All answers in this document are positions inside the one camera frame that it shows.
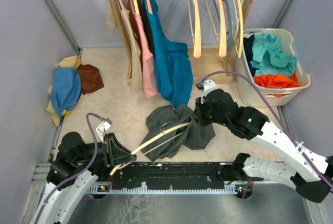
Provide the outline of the cream wooden hanger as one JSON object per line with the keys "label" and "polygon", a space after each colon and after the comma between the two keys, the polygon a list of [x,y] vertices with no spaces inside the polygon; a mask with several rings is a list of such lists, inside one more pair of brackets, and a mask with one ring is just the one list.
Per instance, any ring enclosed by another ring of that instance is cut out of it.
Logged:
{"label": "cream wooden hanger", "polygon": [[226,24],[225,24],[225,15],[224,15],[224,7],[222,0],[217,0],[217,11],[219,13],[219,20],[220,20],[220,30],[219,32],[216,30],[212,13],[209,7],[209,0],[205,0],[206,8],[208,11],[209,18],[211,20],[211,24],[214,30],[214,34],[216,40],[219,44],[219,57],[224,58],[227,55],[227,38],[226,38]]}
{"label": "cream wooden hanger", "polygon": [[193,40],[193,57],[200,58],[201,56],[201,26],[200,26],[200,11],[198,0],[187,0],[189,24],[191,38]]}
{"label": "cream wooden hanger", "polygon": [[[162,130],[161,133],[157,134],[156,136],[154,136],[153,138],[149,139],[147,142],[145,142],[144,144],[141,144],[139,147],[137,147],[134,151],[132,151],[130,154],[131,155],[135,155],[138,151],[142,150],[143,148],[145,148],[146,146],[150,145],[151,143],[155,142],[156,140],[160,139],[161,137],[173,132],[173,131],[176,131],[180,128],[184,128],[184,127],[187,127],[188,125],[190,124],[190,122],[187,122],[187,123],[182,123],[182,124],[178,124],[176,126],[173,126],[171,128],[168,128],[166,130]],[[128,166],[131,162],[123,162],[121,163],[120,165],[116,165],[112,170],[111,172],[109,173],[110,176],[113,176],[115,174],[115,172],[117,170],[120,170],[126,166]]]}

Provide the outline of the dark grey t-shirt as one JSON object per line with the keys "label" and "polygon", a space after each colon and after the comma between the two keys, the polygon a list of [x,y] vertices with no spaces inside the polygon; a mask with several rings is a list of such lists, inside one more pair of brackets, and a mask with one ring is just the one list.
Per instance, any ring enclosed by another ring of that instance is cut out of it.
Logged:
{"label": "dark grey t-shirt", "polygon": [[215,137],[212,125],[200,126],[191,118],[193,110],[185,104],[177,108],[172,106],[161,106],[151,112],[146,118],[148,134],[142,141],[145,143],[162,133],[163,130],[187,123],[188,125],[168,134],[163,135],[153,143],[141,149],[151,161],[163,158],[172,158],[179,151],[181,146],[191,150],[203,150]]}

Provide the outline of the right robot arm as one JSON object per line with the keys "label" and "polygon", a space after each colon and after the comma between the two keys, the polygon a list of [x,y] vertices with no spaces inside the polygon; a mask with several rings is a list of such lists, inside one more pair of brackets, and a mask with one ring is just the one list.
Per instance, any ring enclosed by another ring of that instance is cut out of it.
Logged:
{"label": "right robot arm", "polygon": [[208,89],[195,100],[193,119],[201,126],[216,123],[232,134],[257,143],[281,160],[272,162],[245,153],[237,155],[233,176],[262,178],[284,184],[305,199],[321,203],[332,190],[332,158],[324,157],[292,141],[262,112],[240,107],[222,89]]}

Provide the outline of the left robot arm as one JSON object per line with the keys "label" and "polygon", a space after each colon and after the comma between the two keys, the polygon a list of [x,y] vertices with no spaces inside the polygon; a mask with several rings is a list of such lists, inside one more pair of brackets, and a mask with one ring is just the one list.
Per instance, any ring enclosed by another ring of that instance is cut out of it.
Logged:
{"label": "left robot arm", "polygon": [[114,133],[85,143],[77,132],[64,135],[46,177],[45,190],[31,223],[68,223],[89,187],[117,165],[136,160]]}

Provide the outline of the teal blue hanging t-shirt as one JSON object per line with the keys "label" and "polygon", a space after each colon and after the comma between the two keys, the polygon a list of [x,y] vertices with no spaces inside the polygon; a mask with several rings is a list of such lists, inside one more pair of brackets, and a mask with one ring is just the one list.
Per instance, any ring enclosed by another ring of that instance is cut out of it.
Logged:
{"label": "teal blue hanging t-shirt", "polygon": [[174,107],[188,104],[193,86],[188,46],[166,38],[155,0],[143,0],[143,4],[152,32],[158,92]]}

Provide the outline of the pink hanging t-shirt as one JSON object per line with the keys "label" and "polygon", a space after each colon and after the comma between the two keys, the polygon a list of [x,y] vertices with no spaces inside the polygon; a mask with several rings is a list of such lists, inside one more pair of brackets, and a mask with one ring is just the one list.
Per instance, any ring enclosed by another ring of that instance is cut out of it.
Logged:
{"label": "pink hanging t-shirt", "polygon": [[127,0],[127,8],[130,11],[131,26],[141,52],[143,93],[147,98],[151,98],[158,93],[158,88],[150,23],[141,0]]}

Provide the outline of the yellow cream hanger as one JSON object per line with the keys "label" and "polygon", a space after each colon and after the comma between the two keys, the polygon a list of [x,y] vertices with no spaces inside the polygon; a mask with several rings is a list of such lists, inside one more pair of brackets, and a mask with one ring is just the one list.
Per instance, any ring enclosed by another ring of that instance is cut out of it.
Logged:
{"label": "yellow cream hanger", "polygon": [[234,50],[237,57],[240,58],[242,54],[243,42],[244,42],[244,20],[242,12],[242,0],[233,0],[236,25],[233,29]]}

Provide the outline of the beige hanging t-shirt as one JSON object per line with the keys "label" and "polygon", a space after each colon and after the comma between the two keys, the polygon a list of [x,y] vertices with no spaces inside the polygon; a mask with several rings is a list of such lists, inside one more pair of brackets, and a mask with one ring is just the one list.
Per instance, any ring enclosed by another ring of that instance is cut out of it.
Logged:
{"label": "beige hanging t-shirt", "polygon": [[143,90],[143,74],[140,62],[141,50],[139,48],[130,22],[130,11],[127,10],[123,0],[109,0],[116,26],[119,27],[123,44],[129,58],[130,92],[138,94]]}

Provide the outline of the wooden clothes rack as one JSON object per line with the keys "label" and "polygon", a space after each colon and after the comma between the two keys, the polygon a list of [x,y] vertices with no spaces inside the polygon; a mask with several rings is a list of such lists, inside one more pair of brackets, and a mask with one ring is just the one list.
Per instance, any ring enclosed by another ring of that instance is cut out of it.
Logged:
{"label": "wooden clothes rack", "polygon": [[[254,0],[245,0],[242,5],[243,20],[248,16],[250,8]],[[231,48],[231,51],[227,51],[227,55],[224,58],[219,57],[219,46],[201,46],[201,56],[200,58],[193,57],[193,46],[189,47],[188,53],[191,61],[194,62],[192,67],[194,82],[198,82],[204,74],[213,72],[213,69],[217,68],[222,71],[232,70],[234,66],[231,64],[231,61],[234,57],[234,42]],[[127,71],[127,84],[129,85],[130,79],[128,78],[129,67]]]}

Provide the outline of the brown folded cloth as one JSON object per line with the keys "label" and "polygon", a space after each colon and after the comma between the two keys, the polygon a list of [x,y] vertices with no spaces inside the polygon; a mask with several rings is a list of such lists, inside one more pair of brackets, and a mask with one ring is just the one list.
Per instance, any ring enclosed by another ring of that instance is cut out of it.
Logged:
{"label": "brown folded cloth", "polygon": [[90,94],[104,87],[100,71],[93,65],[80,65],[77,72],[81,79],[81,93]]}

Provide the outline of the orange garment in basket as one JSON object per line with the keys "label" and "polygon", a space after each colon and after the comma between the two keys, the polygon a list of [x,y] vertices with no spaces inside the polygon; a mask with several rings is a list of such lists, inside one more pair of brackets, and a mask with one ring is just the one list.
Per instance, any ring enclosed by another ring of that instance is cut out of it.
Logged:
{"label": "orange garment in basket", "polygon": [[295,73],[290,77],[281,74],[260,75],[254,76],[253,80],[257,85],[266,88],[283,89],[301,87],[301,84],[298,83],[298,78]]}

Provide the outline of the navy garment in basket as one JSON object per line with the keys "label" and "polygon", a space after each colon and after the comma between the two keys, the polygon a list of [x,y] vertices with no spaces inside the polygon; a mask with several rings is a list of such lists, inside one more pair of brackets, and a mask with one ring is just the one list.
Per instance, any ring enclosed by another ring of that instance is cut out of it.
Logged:
{"label": "navy garment in basket", "polygon": [[245,56],[252,77],[255,76],[255,72],[257,70],[251,64],[251,61],[253,60],[253,50],[252,50],[253,42],[254,42],[254,32],[251,32],[248,37],[243,38]]}

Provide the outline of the white laundry basket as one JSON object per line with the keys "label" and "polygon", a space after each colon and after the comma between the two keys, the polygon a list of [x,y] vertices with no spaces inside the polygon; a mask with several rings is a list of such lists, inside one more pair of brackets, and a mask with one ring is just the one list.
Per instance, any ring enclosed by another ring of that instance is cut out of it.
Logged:
{"label": "white laundry basket", "polygon": [[[251,36],[253,34],[268,33],[271,35],[279,36],[281,38],[281,47],[284,52],[295,54],[293,49],[294,37],[292,34],[284,29],[272,29],[272,28],[259,28],[259,29],[248,29],[244,30],[244,37]],[[261,92],[264,98],[273,107],[284,106],[291,99],[293,99],[302,90],[308,88],[311,85],[311,78],[309,74],[302,71],[300,64],[296,65],[295,75],[297,82],[300,84],[299,87],[291,88],[269,88],[259,86],[254,82],[253,76],[251,75],[249,65],[246,59],[246,53],[243,50],[240,58],[235,58],[235,71],[247,77],[251,82],[248,83],[241,77],[237,77],[238,89],[242,101],[252,107],[264,107],[266,104],[262,101],[258,93],[251,86],[252,84]]]}

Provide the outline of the yellow cloth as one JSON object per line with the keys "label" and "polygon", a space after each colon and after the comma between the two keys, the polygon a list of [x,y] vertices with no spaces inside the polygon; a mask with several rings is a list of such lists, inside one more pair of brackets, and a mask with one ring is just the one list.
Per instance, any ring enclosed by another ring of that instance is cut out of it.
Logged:
{"label": "yellow cloth", "polygon": [[[62,59],[59,63],[55,65],[56,68],[66,68],[66,67],[71,67],[77,70],[81,64],[81,60],[78,55],[76,56],[71,56],[71,57],[66,57]],[[53,123],[55,124],[56,127],[60,125],[60,117],[54,110],[51,100],[48,103],[46,111],[51,115]]]}

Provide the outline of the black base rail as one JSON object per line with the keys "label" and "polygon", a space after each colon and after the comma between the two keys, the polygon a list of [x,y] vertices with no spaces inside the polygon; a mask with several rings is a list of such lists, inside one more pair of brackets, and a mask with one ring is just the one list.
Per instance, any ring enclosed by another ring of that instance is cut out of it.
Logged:
{"label": "black base rail", "polygon": [[105,174],[93,183],[90,194],[147,190],[224,189],[236,181],[247,181],[241,164],[231,162],[134,162],[117,170],[111,179]]}

